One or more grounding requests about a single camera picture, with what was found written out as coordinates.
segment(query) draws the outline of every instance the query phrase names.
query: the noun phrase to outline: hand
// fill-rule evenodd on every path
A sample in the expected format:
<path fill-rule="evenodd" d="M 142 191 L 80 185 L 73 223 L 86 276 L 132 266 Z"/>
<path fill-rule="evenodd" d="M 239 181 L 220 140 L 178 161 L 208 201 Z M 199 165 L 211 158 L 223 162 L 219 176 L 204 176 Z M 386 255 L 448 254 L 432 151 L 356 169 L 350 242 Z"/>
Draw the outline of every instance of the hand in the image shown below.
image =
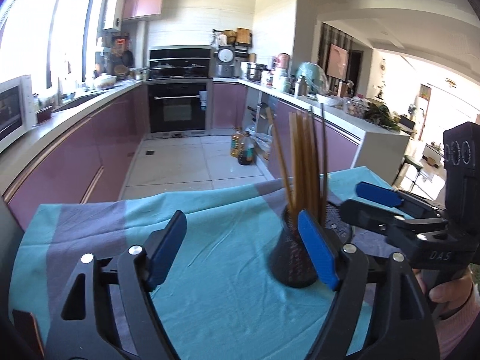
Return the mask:
<path fill-rule="evenodd" d="M 421 272 L 417 269 L 413 270 L 420 288 L 425 293 L 425 283 L 422 281 Z M 443 283 L 430 290 L 428 296 L 435 303 L 446 303 L 445 311 L 456 310 L 463 306 L 469 299 L 473 287 L 472 271 L 470 268 L 466 269 L 465 274 L 448 283 Z"/>

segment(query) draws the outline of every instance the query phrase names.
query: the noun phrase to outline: blue gripper pad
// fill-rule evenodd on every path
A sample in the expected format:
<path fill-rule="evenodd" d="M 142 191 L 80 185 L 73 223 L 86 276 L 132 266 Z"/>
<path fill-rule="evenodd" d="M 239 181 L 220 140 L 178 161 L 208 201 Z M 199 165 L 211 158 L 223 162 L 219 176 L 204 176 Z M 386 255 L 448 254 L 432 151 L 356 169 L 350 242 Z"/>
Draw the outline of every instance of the blue gripper pad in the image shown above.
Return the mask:
<path fill-rule="evenodd" d="M 166 225 L 166 232 L 157 249 L 149 257 L 148 278 L 145 281 L 149 291 L 164 283 L 173 261 L 187 234 L 187 217 L 182 211 L 176 211 Z"/>
<path fill-rule="evenodd" d="M 355 192 L 358 197 L 370 200 L 386 207 L 399 207 L 403 200 L 394 190 L 388 190 L 364 181 L 357 184 Z"/>
<path fill-rule="evenodd" d="M 335 256 L 330 250 L 328 240 L 324 239 L 327 236 L 306 210 L 302 210 L 298 214 L 298 232 L 315 271 L 317 271 L 318 278 L 332 291 L 335 291 L 340 283 L 335 270 Z"/>

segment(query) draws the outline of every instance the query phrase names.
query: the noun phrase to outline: lid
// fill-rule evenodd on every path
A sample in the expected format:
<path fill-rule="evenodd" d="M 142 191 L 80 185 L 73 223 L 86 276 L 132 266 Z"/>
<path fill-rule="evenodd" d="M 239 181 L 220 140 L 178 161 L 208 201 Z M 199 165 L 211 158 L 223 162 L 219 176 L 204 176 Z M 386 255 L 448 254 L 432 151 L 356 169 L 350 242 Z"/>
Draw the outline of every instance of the lid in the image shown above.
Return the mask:
<path fill-rule="evenodd" d="M 218 49 L 217 60 L 222 65 L 231 64 L 235 58 L 235 49 L 231 46 L 221 46 Z"/>

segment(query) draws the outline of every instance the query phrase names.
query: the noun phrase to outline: sink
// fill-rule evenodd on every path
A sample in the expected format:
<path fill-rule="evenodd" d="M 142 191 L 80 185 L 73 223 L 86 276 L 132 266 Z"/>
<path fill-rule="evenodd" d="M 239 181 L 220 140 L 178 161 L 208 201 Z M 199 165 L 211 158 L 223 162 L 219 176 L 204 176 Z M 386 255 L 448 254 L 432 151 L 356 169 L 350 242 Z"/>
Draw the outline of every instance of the sink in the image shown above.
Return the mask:
<path fill-rule="evenodd" d="M 86 93 L 83 96 L 77 97 L 76 99 L 70 100 L 68 103 L 65 103 L 65 104 L 61 105 L 60 107 L 55 109 L 54 112 L 65 111 L 66 109 L 78 107 L 80 104 L 83 104 L 83 103 L 87 102 L 88 100 L 92 100 L 95 97 L 97 97 L 97 96 L 99 96 L 99 95 L 101 95 L 102 93 L 105 93 L 105 92 L 107 92 L 107 90 L 105 90 L 105 91 L 95 91 L 93 93 Z"/>

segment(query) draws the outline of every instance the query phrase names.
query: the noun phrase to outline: pink sleeve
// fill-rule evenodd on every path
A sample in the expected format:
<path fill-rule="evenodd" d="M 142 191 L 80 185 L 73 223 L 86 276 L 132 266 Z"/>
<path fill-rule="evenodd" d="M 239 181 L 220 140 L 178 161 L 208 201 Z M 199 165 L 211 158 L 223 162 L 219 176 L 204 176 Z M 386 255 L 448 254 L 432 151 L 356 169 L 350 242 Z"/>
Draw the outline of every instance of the pink sleeve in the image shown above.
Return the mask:
<path fill-rule="evenodd" d="M 477 286 L 468 302 L 454 316 L 436 325 L 440 357 L 443 360 L 462 340 L 480 311 L 480 298 Z"/>

